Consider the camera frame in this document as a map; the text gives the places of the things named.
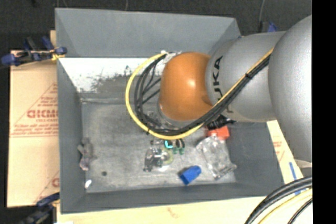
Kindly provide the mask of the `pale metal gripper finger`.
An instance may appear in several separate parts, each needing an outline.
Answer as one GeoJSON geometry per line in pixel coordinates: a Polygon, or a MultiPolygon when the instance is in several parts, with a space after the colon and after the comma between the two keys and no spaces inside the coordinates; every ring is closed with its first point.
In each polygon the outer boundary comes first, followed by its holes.
{"type": "Polygon", "coordinates": [[[149,159],[151,163],[162,163],[164,162],[165,157],[160,148],[151,148],[149,159]]]}
{"type": "Polygon", "coordinates": [[[151,172],[153,168],[161,166],[161,158],[156,155],[146,156],[144,159],[144,172],[151,172]]]}

